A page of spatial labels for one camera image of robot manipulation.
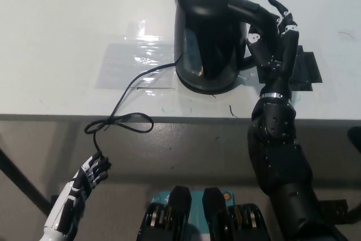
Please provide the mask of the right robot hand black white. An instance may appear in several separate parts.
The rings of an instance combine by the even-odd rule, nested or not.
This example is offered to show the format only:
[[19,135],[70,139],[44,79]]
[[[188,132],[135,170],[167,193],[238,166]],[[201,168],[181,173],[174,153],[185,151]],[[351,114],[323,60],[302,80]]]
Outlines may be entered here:
[[257,68],[266,75],[265,85],[260,98],[279,98],[291,100],[290,77],[293,73],[299,41],[298,25],[292,13],[279,1],[268,0],[279,15],[272,14],[276,23],[276,47],[273,51],[267,47],[265,38],[254,26],[250,26],[246,44]]

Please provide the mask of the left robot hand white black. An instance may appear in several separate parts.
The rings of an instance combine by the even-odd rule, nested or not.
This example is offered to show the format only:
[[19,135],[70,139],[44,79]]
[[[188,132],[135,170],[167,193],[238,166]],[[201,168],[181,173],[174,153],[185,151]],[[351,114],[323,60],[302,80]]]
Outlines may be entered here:
[[101,181],[108,178],[109,158],[101,152],[90,156],[64,186],[48,218],[45,228],[68,236],[77,230],[85,210],[85,202]]

